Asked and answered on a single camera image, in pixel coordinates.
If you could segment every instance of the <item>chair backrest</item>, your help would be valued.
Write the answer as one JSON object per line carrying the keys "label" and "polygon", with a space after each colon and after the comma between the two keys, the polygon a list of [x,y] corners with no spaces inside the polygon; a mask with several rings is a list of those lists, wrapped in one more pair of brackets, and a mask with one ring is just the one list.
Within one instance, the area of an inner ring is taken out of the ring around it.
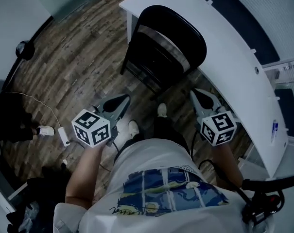
{"label": "chair backrest", "polygon": [[138,19],[133,37],[140,25],[149,27],[170,39],[189,62],[198,68],[206,58],[206,43],[200,32],[174,10],[162,5],[144,9]]}

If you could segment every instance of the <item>white box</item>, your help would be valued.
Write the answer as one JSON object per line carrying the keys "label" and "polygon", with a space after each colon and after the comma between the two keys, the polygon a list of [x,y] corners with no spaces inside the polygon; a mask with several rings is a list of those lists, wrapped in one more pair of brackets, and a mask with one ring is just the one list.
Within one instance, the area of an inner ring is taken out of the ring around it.
{"label": "white box", "polygon": [[83,109],[71,123],[76,137],[90,147],[111,137],[109,120],[86,109]]}
{"label": "white box", "polygon": [[213,146],[232,140],[237,125],[230,111],[205,117],[201,123],[201,134]]}

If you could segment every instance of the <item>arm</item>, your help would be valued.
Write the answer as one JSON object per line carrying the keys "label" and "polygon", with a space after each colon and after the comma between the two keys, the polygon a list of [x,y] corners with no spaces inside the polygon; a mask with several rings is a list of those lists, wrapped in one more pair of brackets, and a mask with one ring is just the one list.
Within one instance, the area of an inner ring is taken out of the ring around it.
{"label": "arm", "polygon": [[[241,187],[243,176],[239,170],[230,146],[225,143],[213,147],[212,156],[213,162],[226,174],[228,179],[237,187]],[[232,187],[218,176],[216,176],[216,181],[220,188],[232,190]]]}
{"label": "arm", "polygon": [[94,198],[98,168],[105,144],[84,150],[67,188],[65,202],[89,209]]}

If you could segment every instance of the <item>sticker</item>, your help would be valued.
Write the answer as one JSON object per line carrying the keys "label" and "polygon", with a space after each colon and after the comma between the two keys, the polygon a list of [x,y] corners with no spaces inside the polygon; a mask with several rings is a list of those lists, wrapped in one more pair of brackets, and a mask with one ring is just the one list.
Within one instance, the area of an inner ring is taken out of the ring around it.
{"label": "sticker", "polygon": [[274,140],[277,136],[277,129],[278,129],[278,122],[274,120],[272,125],[271,143],[274,143]]}

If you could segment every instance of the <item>white sneaker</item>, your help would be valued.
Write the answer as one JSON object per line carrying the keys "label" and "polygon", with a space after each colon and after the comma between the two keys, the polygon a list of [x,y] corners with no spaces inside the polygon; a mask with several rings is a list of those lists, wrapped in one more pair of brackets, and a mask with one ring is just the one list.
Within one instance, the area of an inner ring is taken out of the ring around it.
{"label": "white sneaker", "polygon": [[157,108],[157,116],[167,117],[167,108],[165,103],[161,103]]}
{"label": "white sneaker", "polygon": [[128,132],[131,134],[132,138],[135,135],[139,134],[138,124],[134,120],[132,120],[128,123]]}
{"label": "white sneaker", "polygon": [[39,126],[40,129],[39,135],[54,135],[55,131],[51,126]]}

